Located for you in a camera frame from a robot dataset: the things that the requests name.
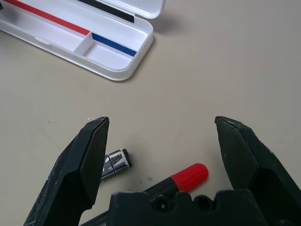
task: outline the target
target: red marker cap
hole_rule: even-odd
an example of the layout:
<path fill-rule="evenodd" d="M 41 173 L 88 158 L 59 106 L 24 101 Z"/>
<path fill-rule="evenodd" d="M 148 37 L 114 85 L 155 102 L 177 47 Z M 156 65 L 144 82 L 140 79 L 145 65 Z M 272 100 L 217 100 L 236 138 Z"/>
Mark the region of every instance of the red marker cap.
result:
<path fill-rule="evenodd" d="M 196 163 L 172 175 L 171 179 L 177 184 L 179 191 L 190 192 L 205 182 L 208 176 L 207 167 L 201 163 Z"/>

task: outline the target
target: white plastic case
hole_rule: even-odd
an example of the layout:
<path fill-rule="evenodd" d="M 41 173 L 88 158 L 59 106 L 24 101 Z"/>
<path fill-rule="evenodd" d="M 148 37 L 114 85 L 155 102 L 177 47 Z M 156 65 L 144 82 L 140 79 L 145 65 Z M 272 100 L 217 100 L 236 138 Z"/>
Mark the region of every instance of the white plastic case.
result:
<path fill-rule="evenodd" d="M 5 0 L 0 30 L 103 77 L 129 78 L 150 47 L 166 0 L 98 0 L 133 21 L 78 0 Z"/>

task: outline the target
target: case lid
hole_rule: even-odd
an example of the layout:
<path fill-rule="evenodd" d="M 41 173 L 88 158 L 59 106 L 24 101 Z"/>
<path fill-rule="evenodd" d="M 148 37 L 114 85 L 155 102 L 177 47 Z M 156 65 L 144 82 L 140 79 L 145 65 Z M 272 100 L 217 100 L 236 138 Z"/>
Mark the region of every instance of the case lid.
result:
<path fill-rule="evenodd" d="M 104 4 L 125 9 L 148 19 L 156 18 L 164 9 L 166 0 L 97 0 Z"/>

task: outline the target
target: blue stripe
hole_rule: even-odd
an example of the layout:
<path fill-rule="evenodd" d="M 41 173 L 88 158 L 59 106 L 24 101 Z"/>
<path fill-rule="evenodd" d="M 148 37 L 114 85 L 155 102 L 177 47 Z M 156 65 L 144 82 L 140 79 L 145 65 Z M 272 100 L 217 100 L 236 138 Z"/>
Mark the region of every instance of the blue stripe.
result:
<path fill-rule="evenodd" d="M 121 51 L 123 53 L 126 53 L 126 54 L 128 54 L 128 55 L 130 55 L 132 57 L 134 57 L 136 55 L 136 53 L 137 53 L 136 51 L 134 51 L 134 50 L 132 50 L 130 48 L 127 48 L 127 47 L 122 46 L 122 45 L 120 45 L 118 43 L 115 43 L 115 42 L 113 42 L 113 41 L 111 41 L 109 39 L 106 39 L 106 38 L 98 35 L 98 34 L 92 33 L 92 37 L 93 37 L 93 39 L 95 41 L 101 42 L 101 43 L 103 43 L 103 44 L 105 44 L 107 46 L 110 46 L 110 47 L 112 47 L 114 49 L 117 49 L 117 50 L 119 50 L 119 51 Z"/>

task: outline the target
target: marker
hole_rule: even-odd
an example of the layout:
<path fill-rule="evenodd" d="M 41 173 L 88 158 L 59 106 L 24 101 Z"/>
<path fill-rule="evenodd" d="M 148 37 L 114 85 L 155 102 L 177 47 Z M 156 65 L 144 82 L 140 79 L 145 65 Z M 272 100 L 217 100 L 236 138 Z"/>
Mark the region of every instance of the marker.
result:
<path fill-rule="evenodd" d="M 191 192 L 204 183 L 208 176 L 209 171 L 207 167 L 201 163 L 196 163 L 146 189 L 145 192 L 149 194 L 151 201 L 161 195 L 173 197 L 178 191 Z M 106 225 L 108 214 L 109 211 L 106 211 L 81 226 Z"/>

